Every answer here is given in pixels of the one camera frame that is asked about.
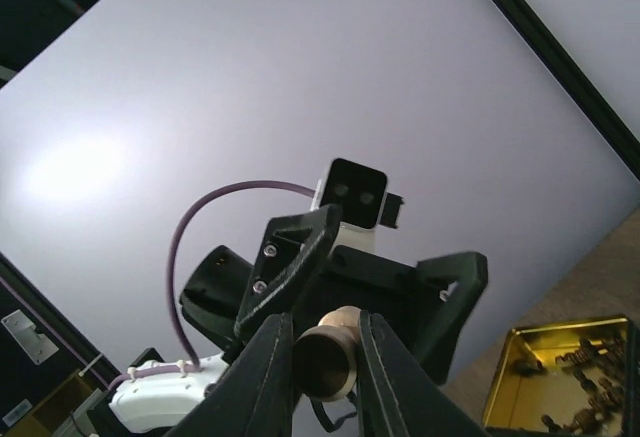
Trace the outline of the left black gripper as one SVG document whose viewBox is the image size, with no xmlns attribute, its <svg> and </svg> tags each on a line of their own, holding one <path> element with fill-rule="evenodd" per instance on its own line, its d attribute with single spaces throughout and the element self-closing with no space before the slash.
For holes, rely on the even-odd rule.
<svg viewBox="0 0 640 437">
<path fill-rule="evenodd" d="M 275 217 L 265 229 L 249 275 L 234 334 L 248 342 L 273 314 L 294 313 L 297 357 L 336 357 L 323 336 L 303 338 L 343 306 L 382 315 L 431 380 L 446 382 L 459 334 L 488 284 L 485 255 L 466 251 L 409 266 L 336 241 L 341 208 L 324 205 Z"/>
</svg>

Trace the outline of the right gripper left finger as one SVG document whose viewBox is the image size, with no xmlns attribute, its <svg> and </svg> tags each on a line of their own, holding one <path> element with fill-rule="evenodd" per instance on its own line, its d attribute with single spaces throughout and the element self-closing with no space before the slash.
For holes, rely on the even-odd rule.
<svg viewBox="0 0 640 437">
<path fill-rule="evenodd" d="M 292 434 L 293 324 L 269 316 L 208 396 L 168 432 L 174 437 Z"/>
</svg>

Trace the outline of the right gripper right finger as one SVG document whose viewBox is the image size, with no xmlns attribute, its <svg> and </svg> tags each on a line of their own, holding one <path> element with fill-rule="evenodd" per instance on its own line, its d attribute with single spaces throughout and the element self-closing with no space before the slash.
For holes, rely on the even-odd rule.
<svg viewBox="0 0 640 437">
<path fill-rule="evenodd" d="M 361 436 L 473 437 L 487 433 L 449 400 L 379 314 L 360 313 Z"/>
</svg>

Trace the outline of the dark wooden chess piece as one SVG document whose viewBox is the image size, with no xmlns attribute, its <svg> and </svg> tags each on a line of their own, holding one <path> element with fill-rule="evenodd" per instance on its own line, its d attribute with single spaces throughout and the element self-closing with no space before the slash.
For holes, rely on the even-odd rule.
<svg viewBox="0 0 640 437">
<path fill-rule="evenodd" d="M 360 313 L 358 307 L 340 307 L 325 314 L 296 340 L 292 375 L 302 394 L 312 400 L 334 402 L 354 388 L 361 343 Z"/>
</svg>

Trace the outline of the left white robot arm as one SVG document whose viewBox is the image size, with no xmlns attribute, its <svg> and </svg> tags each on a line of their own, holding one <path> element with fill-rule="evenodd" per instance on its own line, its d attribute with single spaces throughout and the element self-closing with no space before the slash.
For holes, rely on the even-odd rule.
<svg viewBox="0 0 640 437">
<path fill-rule="evenodd" d="M 272 219 L 234 325 L 236 343 L 196 364 L 147 362 L 114 386 L 131 433 L 288 436 L 301 397 L 353 395 L 363 436 L 478 436 L 441 392 L 458 335 L 488 282 L 459 252 L 399 270 L 338 243 L 334 205 Z"/>
</svg>

